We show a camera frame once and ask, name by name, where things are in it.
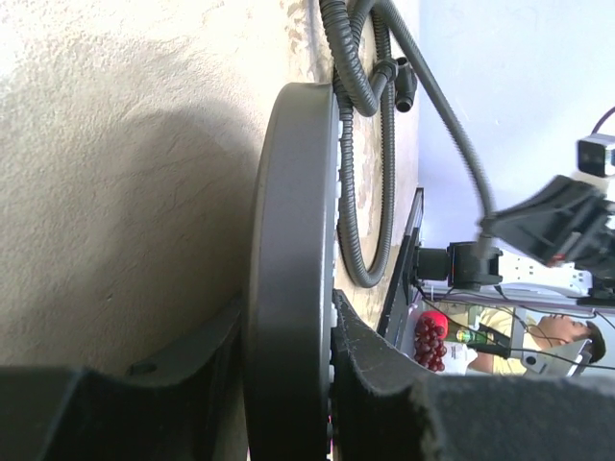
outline man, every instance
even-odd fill
[[[512,331],[512,312],[513,309],[509,307],[502,310],[487,307],[480,314],[480,323],[509,337]],[[540,319],[538,324],[528,318],[527,324],[528,331],[524,335],[523,349],[543,351],[580,339],[590,339],[591,359],[589,363],[598,362],[606,354],[603,335],[592,322],[579,322],[566,315],[550,315]],[[526,372],[526,368],[519,359],[506,360],[497,355],[482,352],[470,364],[470,368],[493,375],[522,375]]]

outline flexible conduit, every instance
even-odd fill
[[[488,222],[493,214],[493,200],[474,147],[431,74],[393,0],[356,0],[350,7],[350,14],[344,0],[320,0],[320,13],[335,64],[333,90],[343,124],[340,140],[342,197],[338,224],[339,244],[351,280],[356,285],[370,288],[381,280],[391,247],[395,211],[395,93],[390,79],[384,81],[382,74],[374,73],[368,79],[358,57],[360,36],[368,14],[372,16],[378,60],[391,59],[390,30],[451,134],[479,193],[483,223]],[[368,270],[358,236],[353,115],[356,109],[360,115],[371,117],[376,114],[379,106],[382,131],[382,211],[378,247],[374,262]],[[486,258],[490,248],[491,236],[482,232],[477,257]]]

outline white wall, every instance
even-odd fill
[[[425,2],[421,30],[423,53],[475,143],[497,208],[575,170],[577,139],[615,105],[615,3]],[[474,186],[437,113],[423,101],[426,244],[472,240],[480,218]],[[609,130],[615,133],[614,123]],[[597,323],[615,350],[612,328]],[[615,365],[615,351],[604,364]]]

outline red grapes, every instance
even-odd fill
[[[443,372],[442,357],[447,349],[440,336],[444,328],[429,317],[421,317],[414,329],[414,360],[433,372]]]

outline black cable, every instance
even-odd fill
[[[421,296],[425,296],[425,294],[423,293],[423,290],[422,290],[422,289],[419,289],[419,291],[422,293],[422,295],[421,295]],[[442,298],[442,300],[440,300],[440,302],[444,302],[444,300],[446,299],[447,295],[451,294],[452,292],[453,292],[453,288],[451,288],[451,289],[447,292],[447,294],[446,294],[446,295]],[[425,301],[425,303],[426,303],[429,307],[431,307],[431,308],[433,308],[433,309],[437,310],[438,312],[440,312],[441,314],[443,314],[444,316],[446,316],[446,318],[448,319],[448,321],[449,321],[449,322],[452,322],[452,323],[456,324],[458,327],[467,328],[466,326],[464,326],[464,325],[462,325],[461,323],[459,323],[459,322],[455,321],[454,319],[452,319],[449,315],[447,315],[445,312],[443,312],[441,309],[439,309],[439,308],[438,308],[435,304],[433,304],[433,303],[429,303],[429,302],[427,302],[427,301]],[[523,327],[523,329],[524,329],[524,331],[525,331],[526,333],[529,333],[530,335],[535,336],[535,335],[534,335],[534,334],[533,334],[533,333],[529,330],[529,326],[528,326],[528,324],[527,324],[526,322],[524,322],[524,321],[521,319],[521,317],[519,317],[519,315],[517,315],[514,311],[508,310],[508,309],[507,309],[507,308],[505,308],[505,307],[500,307],[500,306],[497,306],[497,305],[493,305],[493,306],[490,306],[490,307],[488,307],[488,308],[495,309],[495,310],[500,310],[500,311],[502,311],[502,312],[505,312],[506,314],[510,315],[511,317],[513,317],[514,319],[516,319],[517,321],[519,321],[519,323],[521,324],[521,326]],[[540,332],[542,333],[542,336],[537,336],[537,337],[542,337],[543,339],[546,339],[547,341],[549,341],[549,344],[551,345],[551,347],[554,345],[554,344],[551,342],[551,340],[554,340],[554,341],[563,341],[561,338],[553,338],[553,337],[547,336],[547,334],[543,331],[543,329],[542,329],[541,327],[539,327],[538,325],[534,325],[534,327],[537,327],[537,328],[540,330]],[[475,331],[475,330],[473,330],[473,332],[474,332],[474,333],[476,333],[476,334],[478,334],[479,336],[482,336],[482,337],[483,337],[483,338],[485,338],[487,341],[491,341],[491,340],[490,340],[490,338],[489,338],[487,335],[485,335],[485,334],[481,333],[480,331]],[[503,348],[505,348],[505,349],[507,349],[507,350],[509,350],[509,351],[513,351],[513,349],[512,349],[510,346],[505,346],[505,345],[499,344],[497,341],[492,341],[492,342],[496,343],[496,345],[497,345],[497,346],[503,347]]]
[[[395,202],[395,132],[394,88],[391,79],[386,85],[375,72],[368,79],[358,56],[358,44],[368,14],[372,16],[379,62],[376,67],[386,68],[397,63],[390,58],[390,32],[397,39],[406,58],[430,96],[440,114],[466,166],[474,180],[483,210],[483,221],[490,220],[494,213],[492,194],[485,175],[480,168],[470,139],[445,98],[431,70],[423,59],[407,25],[397,11],[393,0],[356,0],[347,9],[344,0],[320,0],[320,13],[334,63],[333,89],[337,96],[342,136],[342,197],[339,211],[339,244],[344,264],[351,280],[359,286],[370,288],[382,278],[390,255]],[[353,163],[353,112],[373,116],[381,107],[382,129],[382,212],[376,256],[367,269],[360,247],[357,227],[357,204],[355,199]],[[484,259],[491,248],[491,235],[483,231],[477,244],[477,256]]]
[[[429,301],[427,301],[427,295],[425,294],[425,292],[423,291],[423,288],[420,286],[417,286],[416,289],[418,290],[418,292],[421,294],[422,296],[422,300],[423,303],[425,303],[426,305],[428,305],[429,307],[431,307],[433,310],[437,310],[438,312],[440,312],[442,315],[444,315],[447,320],[449,322],[451,322],[452,324],[457,325],[458,327],[462,327],[462,328],[467,328],[467,326],[461,324],[460,322],[456,321],[455,319],[452,319],[446,312],[442,311],[442,309],[440,309],[439,307],[437,307],[434,303],[430,303]],[[491,338],[489,338],[489,336],[487,336],[486,334],[484,334],[482,331],[474,331],[474,333],[478,336],[482,336],[487,342],[489,343],[494,343],[497,346],[501,346],[503,348],[506,348],[506,345],[500,344],[498,341],[492,340]]]
[[[607,110],[607,111],[606,111],[606,113],[605,113],[602,117],[600,117],[600,120],[598,121],[598,123],[596,124],[596,126],[594,127],[594,129],[592,130],[592,134],[593,134],[593,133],[597,133],[597,132],[600,130],[600,128],[602,128],[602,127],[603,127],[604,122],[605,122],[606,120],[608,120],[608,119],[609,119],[609,117],[610,117],[611,115],[613,115],[613,113],[615,113],[615,106],[614,106],[614,107],[612,107],[611,109]]]
[[[615,329],[615,325],[613,325],[613,323],[612,323],[610,320],[608,320],[604,314],[602,314],[601,312],[598,312],[598,311],[596,311],[596,313],[597,313],[598,315],[600,315],[600,316],[601,316],[601,318],[602,318],[605,322],[607,322],[609,325],[611,325],[611,328]]]
[[[500,293],[500,296],[502,296],[502,298],[503,298],[505,301],[510,301],[510,299],[508,298],[508,296],[504,294],[504,290],[502,289],[502,287],[501,287],[500,285],[495,285],[495,286],[494,286],[494,288],[495,288],[495,290],[496,290],[498,293]],[[520,307],[522,307],[522,308],[524,308],[524,309],[526,308],[524,305],[521,305],[521,304],[519,304],[519,306],[520,306]],[[518,316],[515,312],[510,312],[510,315],[514,315],[515,319],[517,319],[517,320],[521,323],[521,325],[524,327],[524,329],[526,330],[526,332],[527,332],[527,333],[529,333],[529,334],[531,334],[531,335],[533,336],[533,334],[531,333],[531,331],[529,331],[528,324],[526,324],[525,322],[523,322],[523,321],[521,320],[521,318],[520,318],[520,317],[519,317],[519,316]],[[543,339],[546,339],[547,341],[549,341],[549,345],[550,345],[551,347],[553,347],[553,346],[554,346],[554,343],[552,343],[552,342],[551,342],[551,340],[552,340],[552,339],[553,339],[553,340],[555,340],[555,341],[563,341],[561,338],[549,338],[549,337],[547,336],[547,333],[545,333],[545,332],[543,331],[543,329],[542,329],[540,326],[538,326],[538,324],[534,325],[534,327],[536,327],[536,328],[537,328],[537,329],[538,329],[538,330],[542,333],[542,337],[543,337]]]
[[[429,301],[427,301],[427,299],[426,299],[427,295],[426,295],[426,294],[425,294],[425,292],[423,291],[423,288],[421,288],[421,287],[417,286],[417,287],[416,287],[416,289],[419,291],[419,293],[421,293],[421,296],[423,297],[423,300],[422,300],[422,301],[423,301],[425,304],[427,304],[427,305],[428,305],[429,307],[431,307],[432,309],[437,310],[438,312],[440,312],[442,315],[444,315],[444,316],[447,318],[447,320],[448,320],[449,322],[451,322],[451,323],[453,323],[453,324],[455,324],[455,325],[457,325],[457,326],[459,326],[459,327],[462,327],[462,328],[467,328],[467,327],[466,327],[466,326],[464,326],[463,324],[461,324],[461,323],[459,323],[459,322],[455,321],[454,319],[452,319],[452,318],[451,318],[451,317],[450,317],[450,316],[449,316],[446,312],[442,311],[442,309],[440,309],[440,308],[438,308],[437,306],[435,306],[435,304],[430,303]],[[446,297],[447,297],[447,296],[449,296],[450,294],[452,294],[452,292],[453,292],[453,288],[451,288],[451,289],[450,289],[450,290],[449,290],[449,291],[445,294],[445,296],[444,296],[442,299],[440,299],[439,301],[440,301],[440,302],[444,302],[444,300],[446,299]],[[505,347],[504,345],[499,344],[499,343],[498,343],[498,342],[496,342],[496,341],[492,341],[492,340],[491,340],[491,339],[490,339],[490,338],[489,338],[486,334],[483,334],[483,333],[481,333],[480,331],[475,331],[475,333],[476,333],[476,334],[478,334],[478,335],[480,335],[480,336],[482,336],[482,337],[483,337],[483,338],[485,338],[487,341],[490,341],[490,342],[492,342],[492,343],[494,343],[494,342],[495,342],[495,344],[496,344],[496,345],[501,346],[501,347]],[[546,356],[549,356],[549,357],[558,358],[558,359],[560,359],[560,360],[562,360],[562,361],[564,361],[564,362],[570,363],[570,364],[572,364],[572,365],[578,365],[578,363],[577,363],[577,362],[575,362],[574,360],[570,360],[570,359],[568,359],[568,358],[560,357],[559,355],[556,355],[556,354],[554,354],[554,353],[550,353],[550,352],[535,351],[535,350],[533,350],[533,349],[518,349],[518,348],[507,348],[507,349],[509,349],[510,351],[516,351],[516,352],[535,352],[535,353],[541,353],[541,354],[546,355]],[[579,366],[581,366],[582,368],[595,368],[595,369],[598,369],[598,370],[613,370],[613,371],[615,371],[615,367],[607,367],[607,366],[604,366],[604,365],[589,365],[589,364],[587,364],[587,365],[579,365]]]
[[[468,303],[468,302],[465,302],[465,301],[455,301],[455,303],[458,303],[458,304],[465,304],[465,305],[472,305],[472,303]],[[517,321],[519,321],[519,323],[521,324],[521,326],[523,327],[523,329],[526,331],[526,333],[529,333],[529,334],[531,334],[532,336],[534,336],[534,337],[536,337],[536,338],[546,339],[547,341],[549,341],[549,344],[551,345],[551,347],[553,347],[553,346],[554,346],[554,343],[552,343],[552,340],[553,340],[553,341],[564,341],[562,338],[556,338],[556,337],[553,337],[553,336],[547,336],[547,334],[545,333],[545,331],[544,331],[544,330],[543,330],[540,326],[538,326],[537,324],[528,325],[528,323],[524,322],[524,321],[521,319],[521,317],[520,317],[518,314],[516,314],[516,313],[514,312],[514,310],[511,310],[511,309],[514,309],[514,307],[512,307],[511,309],[508,309],[508,308],[507,308],[507,306],[500,306],[500,305],[489,305],[487,308],[488,308],[488,309],[495,309],[495,310],[499,310],[499,311],[501,311],[501,312],[505,312],[506,314],[510,315],[511,317],[513,317],[514,319],[516,319]],[[541,333],[542,335],[540,336],[540,335],[537,335],[537,334],[535,334],[535,333],[532,333],[532,332],[530,331],[530,327],[536,327],[536,328],[540,331],[540,333]]]
[[[453,295],[456,295],[456,294],[470,295],[470,296],[473,296],[475,298],[481,298],[481,299],[486,300],[486,301],[495,301],[495,298],[487,296],[487,295],[481,295],[481,294],[476,294],[476,293],[468,293],[468,292],[461,291],[461,290],[458,290],[456,293],[453,293]],[[452,298],[452,300],[456,301],[457,303],[467,303],[465,301],[455,300],[455,298]],[[525,310],[529,310],[531,312],[536,312],[538,314],[557,314],[557,312],[551,312],[551,311],[548,311],[548,310],[540,310],[540,309],[537,309],[535,307],[529,307],[527,305],[520,305],[520,306],[522,308],[524,308]],[[594,310],[594,312],[592,314],[590,314],[590,315],[578,315],[578,314],[571,314],[571,313],[568,313],[566,315],[568,317],[573,318],[573,319],[592,320],[592,319],[595,319],[596,317],[598,317],[599,314],[597,312],[598,311]]]

